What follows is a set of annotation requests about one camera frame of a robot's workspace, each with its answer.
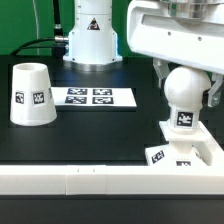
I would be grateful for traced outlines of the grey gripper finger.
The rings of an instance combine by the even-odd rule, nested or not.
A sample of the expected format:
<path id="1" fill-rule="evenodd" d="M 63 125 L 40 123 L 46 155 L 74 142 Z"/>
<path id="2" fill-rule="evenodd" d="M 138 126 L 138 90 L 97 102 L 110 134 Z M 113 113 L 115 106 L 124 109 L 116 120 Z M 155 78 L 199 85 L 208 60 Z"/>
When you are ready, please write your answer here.
<path id="1" fill-rule="evenodd" d="M 208 91 L 208 106 L 215 107 L 219 104 L 221 93 L 224 90 L 224 75 L 213 73 L 212 86 Z"/>

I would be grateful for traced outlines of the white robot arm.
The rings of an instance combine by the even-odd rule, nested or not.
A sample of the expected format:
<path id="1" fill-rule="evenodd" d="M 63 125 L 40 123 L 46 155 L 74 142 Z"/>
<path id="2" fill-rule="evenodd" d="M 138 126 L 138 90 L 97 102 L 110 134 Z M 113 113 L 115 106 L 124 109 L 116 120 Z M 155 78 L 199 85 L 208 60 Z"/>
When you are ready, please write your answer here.
<path id="1" fill-rule="evenodd" d="M 64 63 L 84 71 L 105 70 L 122 61 L 112 28 L 112 0 L 74 0 L 75 25 Z M 212 73 L 207 105 L 224 90 L 224 0 L 132 0 L 127 9 L 131 51 L 153 58 L 160 79 L 177 63 Z"/>

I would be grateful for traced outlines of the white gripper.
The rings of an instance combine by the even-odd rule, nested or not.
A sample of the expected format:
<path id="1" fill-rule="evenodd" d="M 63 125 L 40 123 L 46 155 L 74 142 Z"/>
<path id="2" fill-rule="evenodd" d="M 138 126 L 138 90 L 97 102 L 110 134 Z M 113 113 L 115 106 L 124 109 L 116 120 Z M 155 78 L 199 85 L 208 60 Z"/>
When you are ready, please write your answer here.
<path id="1" fill-rule="evenodd" d="M 132 0 L 127 42 L 133 52 L 153 57 L 158 87 L 169 62 L 224 74 L 224 2 L 208 4 L 204 19 L 175 18 L 159 0 Z"/>

